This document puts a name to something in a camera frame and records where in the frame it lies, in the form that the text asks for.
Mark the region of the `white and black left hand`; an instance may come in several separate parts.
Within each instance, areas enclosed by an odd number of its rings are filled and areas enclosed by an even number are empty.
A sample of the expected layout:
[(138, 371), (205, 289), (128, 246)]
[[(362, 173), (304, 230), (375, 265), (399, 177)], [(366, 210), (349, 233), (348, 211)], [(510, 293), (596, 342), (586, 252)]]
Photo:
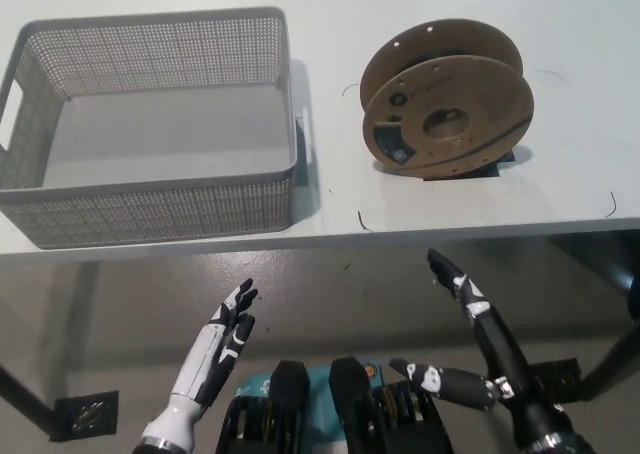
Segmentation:
[(257, 297), (251, 278), (236, 287), (200, 330), (180, 369), (170, 402), (209, 408), (228, 380), (255, 324), (247, 310)]

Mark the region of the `black and white right hand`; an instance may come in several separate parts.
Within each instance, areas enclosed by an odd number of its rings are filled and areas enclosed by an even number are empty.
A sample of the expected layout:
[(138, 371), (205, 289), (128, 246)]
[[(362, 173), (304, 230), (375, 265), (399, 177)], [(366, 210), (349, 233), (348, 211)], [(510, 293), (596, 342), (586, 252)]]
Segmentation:
[(511, 415), (514, 441), (522, 453), (574, 453), (569, 444), (575, 431), (569, 417), (543, 394), (499, 311), (469, 274), (443, 254), (431, 249), (427, 260), (438, 282), (461, 306), (488, 374), (401, 358), (390, 360), (389, 366), (441, 400), (479, 411), (503, 405)]

